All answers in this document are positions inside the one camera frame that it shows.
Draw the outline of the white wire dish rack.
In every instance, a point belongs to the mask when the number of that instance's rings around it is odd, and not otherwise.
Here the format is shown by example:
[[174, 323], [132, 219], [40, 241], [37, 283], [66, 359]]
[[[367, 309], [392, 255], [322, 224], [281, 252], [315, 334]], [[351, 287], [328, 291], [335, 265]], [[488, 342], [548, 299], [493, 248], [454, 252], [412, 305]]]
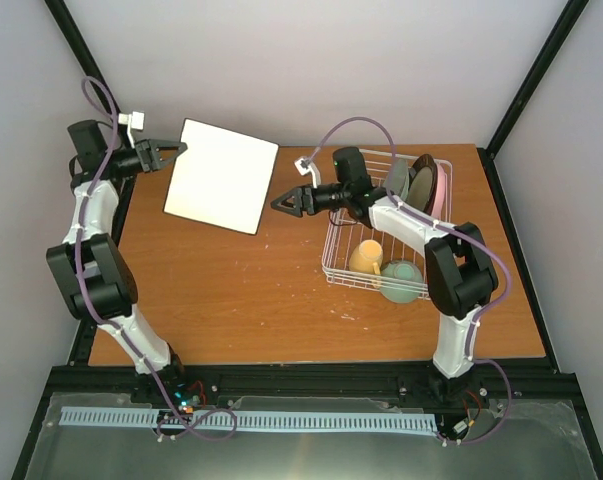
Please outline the white wire dish rack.
[[[390, 152], [374, 149], [360, 148], [365, 159], [365, 164], [374, 186], [383, 187], [388, 171], [392, 166]], [[453, 166], [448, 160], [434, 158], [447, 175], [447, 191], [440, 221], [450, 221], [452, 213], [452, 184]], [[383, 268], [392, 261], [410, 261], [417, 265], [423, 275], [424, 292], [419, 298], [430, 300], [426, 283], [426, 268], [424, 257], [408, 245], [402, 243], [392, 235], [369, 229], [365, 225], [352, 220], [347, 211], [340, 210], [331, 212], [328, 217], [328, 230], [322, 254], [322, 270], [329, 284], [349, 288], [359, 288], [373, 292], [379, 292], [379, 288], [373, 288], [365, 275], [351, 272], [348, 269], [348, 261], [354, 249], [364, 240], [375, 240], [383, 248]]]

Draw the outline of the green ceramic bowl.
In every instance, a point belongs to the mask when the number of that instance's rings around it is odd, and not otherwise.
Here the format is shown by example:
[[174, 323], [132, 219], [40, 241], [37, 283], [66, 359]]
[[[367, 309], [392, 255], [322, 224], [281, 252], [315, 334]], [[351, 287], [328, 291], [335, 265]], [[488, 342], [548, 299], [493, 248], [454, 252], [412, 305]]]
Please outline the green ceramic bowl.
[[424, 292], [423, 275], [410, 261], [392, 261], [381, 269], [379, 292], [390, 302], [407, 304], [419, 299]]

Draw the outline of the black striped round plate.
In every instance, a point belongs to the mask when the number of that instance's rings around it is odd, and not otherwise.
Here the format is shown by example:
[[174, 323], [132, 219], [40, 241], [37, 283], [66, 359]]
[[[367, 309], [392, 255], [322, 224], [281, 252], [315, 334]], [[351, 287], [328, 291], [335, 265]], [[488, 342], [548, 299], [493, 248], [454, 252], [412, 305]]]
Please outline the black striped round plate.
[[423, 154], [413, 164], [414, 175], [410, 180], [407, 204], [429, 214], [435, 160], [430, 154]]

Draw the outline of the white square plate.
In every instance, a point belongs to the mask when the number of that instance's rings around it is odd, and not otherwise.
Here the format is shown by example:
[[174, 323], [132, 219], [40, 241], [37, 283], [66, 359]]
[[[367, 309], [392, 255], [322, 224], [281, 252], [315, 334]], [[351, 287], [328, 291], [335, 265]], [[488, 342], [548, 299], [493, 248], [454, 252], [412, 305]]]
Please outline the white square plate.
[[258, 231], [279, 145], [187, 119], [164, 212], [236, 232]]

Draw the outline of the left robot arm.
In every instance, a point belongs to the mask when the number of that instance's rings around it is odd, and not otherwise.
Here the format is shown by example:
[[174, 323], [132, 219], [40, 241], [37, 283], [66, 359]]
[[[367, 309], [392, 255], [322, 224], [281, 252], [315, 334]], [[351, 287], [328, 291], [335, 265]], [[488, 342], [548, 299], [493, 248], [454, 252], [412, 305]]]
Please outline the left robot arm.
[[141, 313], [135, 279], [112, 232], [123, 181], [162, 170], [187, 146], [155, 139], [108, 145], [101, 126], [84, 120], [68, 128], [81, 167], [72, 175], [75, 207], [68, 233], [47, 250], [46, 261], [71, 315], [108, 333], [138, 374], [156, 375], [158, 395], [178, 402], [188, 393], [189, 378], [178, 355]]

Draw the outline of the pink plate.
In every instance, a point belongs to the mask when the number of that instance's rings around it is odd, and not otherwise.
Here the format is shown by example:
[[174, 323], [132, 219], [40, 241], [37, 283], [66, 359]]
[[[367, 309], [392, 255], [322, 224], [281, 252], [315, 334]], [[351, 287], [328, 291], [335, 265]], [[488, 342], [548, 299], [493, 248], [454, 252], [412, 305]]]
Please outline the pink plate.
[[432, 193], [430, 198], [429, 214], [440, 219], [447, 191], [447, 175], [443, 167], [436, 162], [433, 169]]

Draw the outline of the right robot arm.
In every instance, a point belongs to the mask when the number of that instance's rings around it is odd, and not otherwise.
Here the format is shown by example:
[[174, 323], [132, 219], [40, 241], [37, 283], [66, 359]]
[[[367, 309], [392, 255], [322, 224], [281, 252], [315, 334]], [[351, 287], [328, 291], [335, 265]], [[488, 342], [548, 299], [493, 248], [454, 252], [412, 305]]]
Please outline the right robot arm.
[[332, 283], [375, 290], [395, 303], [429, 300], [439, 314], [432, 399], [451, 400], [469, 384], [483, 311], [499, 285], [495, 257], [473, 223], [448, 222], [448, 162], [344, 147], [325, 183], [308, 157], [295, 166], [309, 184], [275, 198], [275, 211], [301, 218], [326, 212], [332, 224], [323, 271]]

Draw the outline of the green flower plate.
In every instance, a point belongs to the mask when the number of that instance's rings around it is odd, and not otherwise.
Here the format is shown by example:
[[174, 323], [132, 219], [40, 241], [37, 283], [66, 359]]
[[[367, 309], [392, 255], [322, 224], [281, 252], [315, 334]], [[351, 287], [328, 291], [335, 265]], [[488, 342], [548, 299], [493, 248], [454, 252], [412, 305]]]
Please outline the green flower plate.
[[410, 188], [410, 166], [407, 160], [395, 160], [388, 171], [383, 187], [405, 201]]

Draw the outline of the yellow mug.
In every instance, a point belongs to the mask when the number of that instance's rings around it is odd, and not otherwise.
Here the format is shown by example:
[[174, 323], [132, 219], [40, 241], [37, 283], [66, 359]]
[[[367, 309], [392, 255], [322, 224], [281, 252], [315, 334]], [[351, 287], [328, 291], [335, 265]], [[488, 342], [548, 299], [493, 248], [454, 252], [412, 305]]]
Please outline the yellow mug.
[[368, 280], [373, 288], [378, 289], [381, 286], [382, 260], [381, 244], [372, 239], [364, 240], [351, 254], [348, 269], [351, 272], [365, 275], [365, 280]]

